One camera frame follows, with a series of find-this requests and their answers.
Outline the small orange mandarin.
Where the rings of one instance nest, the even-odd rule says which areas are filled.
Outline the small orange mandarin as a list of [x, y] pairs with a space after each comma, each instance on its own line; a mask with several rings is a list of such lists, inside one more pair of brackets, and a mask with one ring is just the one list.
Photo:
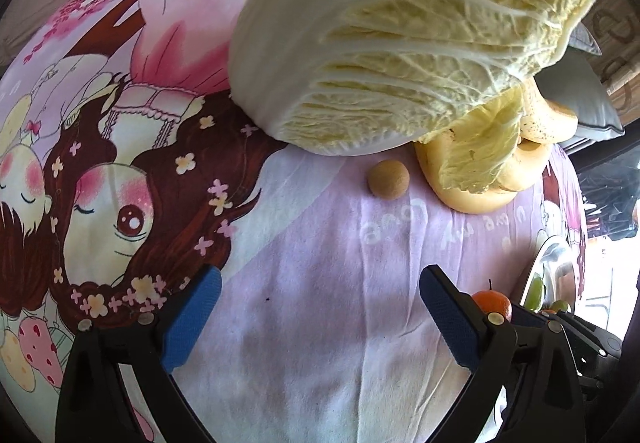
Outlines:
[[472, 299], [484, 314], [499, 313], [508, 322], [512, 319], [512, 304], [503, 293], [495, 290], [482, 290], [472, 294]]

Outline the large stainless steel bowl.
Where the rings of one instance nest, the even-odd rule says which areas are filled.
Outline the large stainless steel bowl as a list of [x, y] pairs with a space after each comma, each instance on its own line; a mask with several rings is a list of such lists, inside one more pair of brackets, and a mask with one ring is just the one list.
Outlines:
[[577, 255], [567, 241], [560, 236], [551, 236], [542, 243], [533, 263], [524, 272], [521, 290], [514, 295], [521, 307], [535, 275], [539, 275], [546, 285], [542, 309], [548, 309], [555, 300], [565, 300], [574, 310], [578, 290], [578, 264]]

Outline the brown longan near cabbage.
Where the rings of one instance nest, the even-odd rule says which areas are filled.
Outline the brown longan near cabbage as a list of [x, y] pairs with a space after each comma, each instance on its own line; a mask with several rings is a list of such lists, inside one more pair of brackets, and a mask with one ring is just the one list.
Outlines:
[[398, 160], [380, 161], [367, 172], [367, 184], [378, 198], [395, 200], [405, 195], [410, 183], [407, 167]]

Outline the grey cushion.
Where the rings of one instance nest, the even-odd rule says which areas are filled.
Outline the grey cushion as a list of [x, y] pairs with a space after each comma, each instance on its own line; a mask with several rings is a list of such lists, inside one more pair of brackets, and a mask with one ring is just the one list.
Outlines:
[[584, 24], [570, 34], [564, 56], [536, 74], [542, 96], [574, 111], [577, 130], [561, 143], [567, 155], [625, 134], [617, 111], [588, 60], [602, 55], [599, 44]]

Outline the bottom yellow banana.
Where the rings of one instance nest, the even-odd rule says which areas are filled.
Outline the bottom yellow banana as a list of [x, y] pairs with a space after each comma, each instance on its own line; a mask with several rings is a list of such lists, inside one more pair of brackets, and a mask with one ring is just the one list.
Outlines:
[[512, 202], [518, 192], [501, 188], [488, 188], [484, 192], [467, 192], [458, 188], [445, 188], [439, 182], [439, 169], [454, 146], [454, 133], [447, 130], [430, 143], [414, 142], [414, 151], [420, 168], [437, 198], [454, 211], [466, 214], [494, 212]]

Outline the top yellow banana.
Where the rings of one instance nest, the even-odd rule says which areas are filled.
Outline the top yellow banana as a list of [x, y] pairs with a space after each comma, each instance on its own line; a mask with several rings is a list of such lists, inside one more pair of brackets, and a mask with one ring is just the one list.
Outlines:
[[524, 114], [521, 137], [538, 144], [569, 140], [578, 127], [578, 117], [570, 108], [545, 99], [533, 78], [523, 83]]

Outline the napa cabbage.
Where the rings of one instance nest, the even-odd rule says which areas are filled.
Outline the napa cabbage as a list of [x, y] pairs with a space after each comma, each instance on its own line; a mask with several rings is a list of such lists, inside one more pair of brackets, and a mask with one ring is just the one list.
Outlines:
[[481, 192], [518, 143], [518, 90], [564, 55], [594, 1], [247, 0], [231, 95], [268, 135], [322, 156], [461, 128], [436, 174]]

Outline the pink cartoon print cloth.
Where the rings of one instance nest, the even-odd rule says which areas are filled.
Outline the pink cartoon print cloth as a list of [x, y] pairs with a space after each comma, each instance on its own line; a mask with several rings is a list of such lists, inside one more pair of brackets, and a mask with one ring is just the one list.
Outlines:
[[438, 264], [468, 293], [510, 293], [544, 237], [584, 242], [560, 148], [506, 207], [466, 215], [388, 153], [405, 195], [374, 197], [376, 158], [267, 136], [229, 95], [246, 0], [69, 0], [1, 80], [1, 384], [56, 438], [81, 328], [165, 312], [203, 265], [218, 303], [172, 375], [221, 442], [422, 442], [466, 380], [419, 293]]

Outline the green jujube fruit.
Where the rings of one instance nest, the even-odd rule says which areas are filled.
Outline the green jujube fruit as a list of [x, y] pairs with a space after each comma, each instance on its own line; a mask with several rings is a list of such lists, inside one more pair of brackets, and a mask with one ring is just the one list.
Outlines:
[[524, 309], [531, 312], [540, 311], [542, 304], [544, 304], [545, 296], [546, 285], [544, 285], [544, 280], [539, 275], [535, 275], [530, 281], [528, 289], [524, 295]]
[[565, 312], [570, 313], [572, 311], [572, 307], [565, 300], [555, 300], [549, 307], [549, 310], [553, 313]]

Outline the yellow banana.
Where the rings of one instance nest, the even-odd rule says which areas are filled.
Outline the yellow banana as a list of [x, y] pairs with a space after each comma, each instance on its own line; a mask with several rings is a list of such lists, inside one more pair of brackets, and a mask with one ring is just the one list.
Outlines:
[[467, 192], [458, 188], [445, 188], [439, 182], [439, 169], [454, 146], [454, 133], [447, 130], [430, 143], [414, 142], [414, 151], [420, 168], [437, 198], [454, 211], [466, 214], [494, 212], [512, 202], [518, 192], [501, 188], [488, 188], [484, 192]]
[[522, 140], [503, 165], [496, 184], [510, 192], [521, 192], [533, 186], [544, 172], [550, 150], [548, 144]]
[[523, 83], [524, 114], [521, 137], [538, 144], [569, 140], [578, 127], [578, 117], [570, 108], [545, 99], [533, 78]]

